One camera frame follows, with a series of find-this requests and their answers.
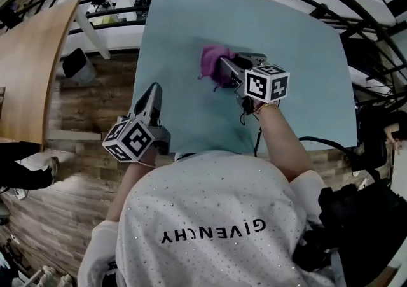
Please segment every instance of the person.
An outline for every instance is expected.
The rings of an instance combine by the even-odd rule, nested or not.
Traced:
[[[36,143],[17,142],[0,143],[0,186],[23,190],[38,190],[53,184],[57,175],[58,159],[52,157],[47,160],[47,169],[30,171],[28,168],[16,163],[41,151]]]
[[[365,106],[358,120],[358,138],[364,144],[364,153],[358,162],[352,164],[354,174],[367,167],[378,168],[386,164],[386,139],[398,153],[401,141],[407,139],[407,113],[404,111],[389,112],[383,106]]]
[[[78,286],[340,286],[340,270],[293,262],[325,184],[280,109],[256,112],[270,162],[206,151],[154,169],[150,148],[131,163]]]

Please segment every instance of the wooden table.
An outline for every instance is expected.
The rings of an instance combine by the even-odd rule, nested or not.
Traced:
[[[79,0],[70,0],[42,11],[0,36],[0,87],[5,95],[0,117],[0,137],[44,144],[48,135],[75,138],[76,132],[47,131],[48,110],[60,58],[74,18],[105,59],[108,50],[100,42]],[[97,139],[99,135],[84,136]]]
[[[355,104],[339,34],[330,26],[271,0],[152,0],[134,84],[137,102],[153,82],[163,89],[160,122],[171,151],[252,153],[259,123],[247,116],[233,89],[200,76],[205,45],[263,53],[290,72],[280,108],[298,137],[356,144]],[[327,146],[304,142],[308,150]],[[261,139],[259,152],[266,146]]]

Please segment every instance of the light blue mat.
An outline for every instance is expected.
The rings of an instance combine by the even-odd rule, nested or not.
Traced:
[[[291,73],[280,108],[298,137],[356,143],[355,107],[345,52],[328,25],[270,0],[153,0],[142,38],[133,102],[153,82],[163,88],[160,121],[171,151],[251,153],[259,125],[242,114],[233,90],[200,76],[202,47],[263,53]],[[305,142],[308,150],[327,148]],[[259,152],[266,151],[263,139]]]

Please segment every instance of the hand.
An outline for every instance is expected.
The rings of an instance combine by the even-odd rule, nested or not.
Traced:
[[[400,155],[400,149],[401,149],[400,141],[396,140],[392,144],[393,144],[393,149],[397,152],[398,155]]]
[[[151,145],[147,151],[143,154],[143,156],[140,158],[140,162],[143,162],[147,165],[150,166],[155,166],[155,158],[157,157],[158,154],[158,148],[155,146]]]

